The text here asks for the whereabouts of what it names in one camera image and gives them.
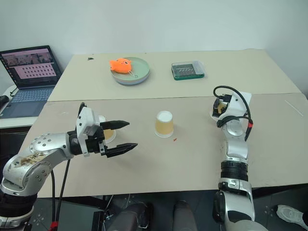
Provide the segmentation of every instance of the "white shoe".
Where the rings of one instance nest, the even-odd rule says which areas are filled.
[[[278,205],[277,216],[286,222],[300,225],[308,231],[308,226],[303,221],[303,213],[295,208],[286,205]]]

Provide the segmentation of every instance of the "touchpad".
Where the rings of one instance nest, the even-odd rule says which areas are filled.
[[[33,116],[35,110],[39,106],[39,103],[20,103],[16,105],[14,110],[11,113],[11,117],[27,117]]]

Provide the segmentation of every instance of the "white paper cup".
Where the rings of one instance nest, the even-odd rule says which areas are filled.
[[[102,115],[99,116],[100,122],[106,122],[106,118]],[[110,143],[116,137],[116,130],[106,129],[104,130],[105,143]]]
[[[168,138],[173,134],[173,118],[169,111],[160,111],[156,117],[155,134],[161,138]]]

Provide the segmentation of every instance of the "black cable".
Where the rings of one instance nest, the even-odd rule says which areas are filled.
[[[16,89],[17,89],[17,87],[16,87],[13,91],[10,91],[10,96],[11,96],[11,97],[14,96],[14,95],[12,95],[12,94],[13,94],[13,92],[14,92]]]
[[[247,119],[249,123],[253,124],[254,122],[252,121],[251,118],[249,117],[246,117],[246,116],[227,116],[227,117],[224,117],[222,120],[219,120],[217,122],[217,125],[218,127],[222,127],[224,124],[228,123],[229,121],[231,120],[234,120],[234,119]]]
[[[236,118],[234,119],[239,119],[239,118],[246,118],[248,119],[249,123],[248,123],[248,126],[247,126],[247,129],[246,129],[246,135],[245,135],[245,141],[247,141],[248,137],[249,137],[249,134],[251,132],[251,128],[252,128],[252,125],[253,125],[253,121],[251,119],[251,114],[250,114],[250,109],[249,109],[249,106],[248,106],[248,103],[246,101],[246,99],[244,98],[244,96],[235,88],[233,87],[229,87],[229,86],[224,86],[224,85],[221,85],[221,86],[217,86],[214,88],[213,90],[213,94],[219,98],[219,99],[223,99],[224,96],[222,95],[217,95],[216,94],[216,90],[219,89],[219,88],[225,88],[225,89],[230,89],[232,91],[234,91],[235,93],[237,93],[239,95],[239,97],[242,99],[243,103],[245,104],[245,107],[246,107],[246,110],[247,110],[247,114],[248,114],[248,117],[246,116],[236,116]]]
[[[52,181],[52,222],[54,222],[56,217],[56,198],[55,198],[55,180],[54,180],[53,170],[51,170],[51,181]]]
[[[68,173],[68,168],[69,168],[69,163],[70,163],[70,162],[71,162],[71,160],[68,160],[67,163],[66,163],[66,168],[65,168],[65,173],[64,173],[62,188],[61,188],[61,192],[60,192],[60,197],[59,197],[59,202],[58,202],[57,214],[56,214],[56,219],[55,219],[55,221],[59,221],[60,208],[61,208],[61,203],[62,203],[62,197],[63,197],[64,187],[65,187],[65,182],[66,182],[66,177],[67,177],[67,173]]]
[[[219,88],[230,89],[230,90],[234,91],[235,93],[237,93],[237,94],[239,95],[239,97],[242,99],[243,103],[245,104],[245,107],[246,107],[246,110],[247,110],[247,113],[248,113],[248,117],[251,118],[250,109],[249,109],[248,103],[247,103],[246,99],[244,98],[244,96],[243,96],[237,89],[235,89],[235,88],[233,88],[233,87],[229,87],[229,86],[223,86],[223,85],[222,85],[222,86],[217,86],[217,87],[215,87],[214,90],[213,90],[213,94],[214,94],[217,98],[219,98],[219,99],[222,99],[222,97],[223,97],[223,96],[218,96],[218,95],[216,94],[216,90],[219,89]]]

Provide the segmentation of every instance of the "green plate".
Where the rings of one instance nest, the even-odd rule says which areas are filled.
[[[129,73],[123,74],[123,73],[111,71],[112,76],[116,80],[120,80],[123,82],[140,82],[141,79],[149,75],[150,68],[149,68],[148,63],[145,60],[137,58],[137,57],[125,57],[125,59],[131,60],[132,71],[133,71],[134,76],[132,76]]]

